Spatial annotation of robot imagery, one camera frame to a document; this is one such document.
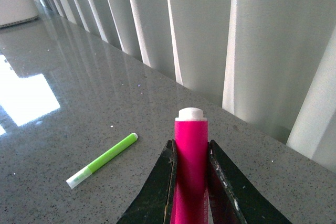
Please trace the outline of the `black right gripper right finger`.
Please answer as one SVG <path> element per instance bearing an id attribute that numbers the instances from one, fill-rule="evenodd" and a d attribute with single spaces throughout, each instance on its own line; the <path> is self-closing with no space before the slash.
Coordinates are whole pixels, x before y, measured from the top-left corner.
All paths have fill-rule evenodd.
<path id="1" fill-rule="evenodd" d="M 207 186 L 213 223 L 291 223 L 214 140 L 208 145 Z"/>

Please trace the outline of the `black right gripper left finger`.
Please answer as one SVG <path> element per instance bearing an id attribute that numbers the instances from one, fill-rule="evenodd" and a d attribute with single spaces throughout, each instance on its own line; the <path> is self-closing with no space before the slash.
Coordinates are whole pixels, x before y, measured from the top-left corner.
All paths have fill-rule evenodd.
<path id="1" fill-rule="evenodd" d="M 176 173 L 176 143 L 168 140 L 140 192 L 117 223 L 170 223 Z"/>

